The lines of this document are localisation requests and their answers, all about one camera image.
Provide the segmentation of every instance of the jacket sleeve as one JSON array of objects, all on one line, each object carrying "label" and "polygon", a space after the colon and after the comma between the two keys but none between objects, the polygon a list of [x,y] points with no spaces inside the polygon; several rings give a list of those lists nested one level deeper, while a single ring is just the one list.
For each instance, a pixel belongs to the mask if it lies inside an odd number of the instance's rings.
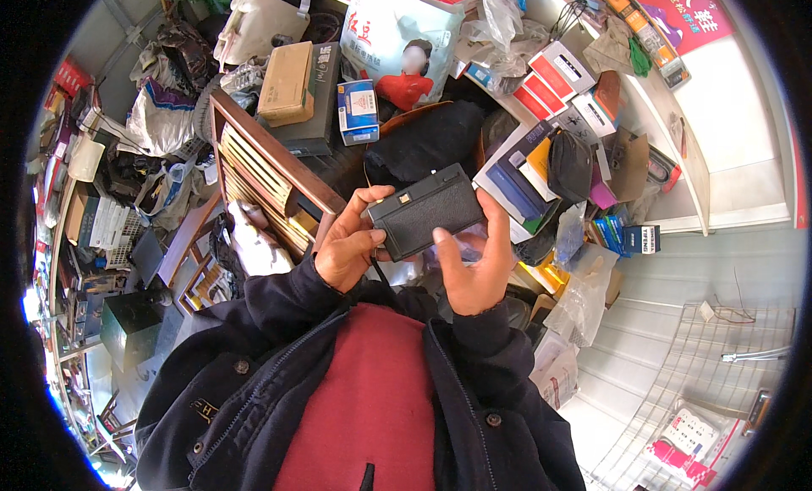
[{"label": "jacket sleeve", "polygon": [[569,423],[530,381],[533,349],[523,332],[509,326],[505,304],[475,316],[454,315],[453,332],[456,370],[482,408],[520,414],[551,481],[561,489],[584,489]]},{"label": "jacket sleeve", "polygon": [[316,272],[314,258],[310,255],[287,274],[249,277],[244,299],[198,312],[196,329],[223,322],[249,324],[261,332],[270,348],[293,343],[324,321],[343,299]]}]

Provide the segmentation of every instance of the poster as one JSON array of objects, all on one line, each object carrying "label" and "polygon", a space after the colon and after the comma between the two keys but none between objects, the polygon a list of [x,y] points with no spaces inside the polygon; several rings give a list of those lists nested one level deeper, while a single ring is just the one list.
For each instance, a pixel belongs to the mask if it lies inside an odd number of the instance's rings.
[{"label": "poster", "polygon": [[735,30],[719,0],[637,0],[681,56]]}]

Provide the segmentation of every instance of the black pouch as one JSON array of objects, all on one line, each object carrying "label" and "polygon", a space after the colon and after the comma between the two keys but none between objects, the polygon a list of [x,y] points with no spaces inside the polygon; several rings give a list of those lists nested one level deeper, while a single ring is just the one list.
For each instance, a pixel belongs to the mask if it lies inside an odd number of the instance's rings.
[{"label": "black pouch", "polygon": [[434,244],[431,232],[437,227],[454,234],[485,219],[459,163],[395,192],[369,212],[373,226],[387,232],[383,245],[393,262]]},{"label": "black pouch", "polygon": [[569,131],[553,135],[547,176],[553,193],[572,203],[583,202],[590,196],[592,151]]}]

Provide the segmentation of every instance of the metal wire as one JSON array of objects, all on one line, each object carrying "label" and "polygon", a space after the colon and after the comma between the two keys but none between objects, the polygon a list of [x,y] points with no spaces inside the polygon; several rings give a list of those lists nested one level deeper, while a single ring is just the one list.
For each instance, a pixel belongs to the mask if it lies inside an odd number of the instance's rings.
[{"label": "metal wire", "polygon": [[[654,441],[672,414],[674,401],[683,397],[720,414],[746,418],[758,391],[777,383],[782,360],[727,363],[720,355],[788,345],[794,309],[716,307],[716,319],[705,322],[699,308],[698,304],[682,308],[671,349],[635,416],[591,472],[582,468],[589,489],[627,491],[637,485],[651,491],[690,489],[645,454],[645,446]],[[750,317],[753,322],[725,322],[736,317]]]}]

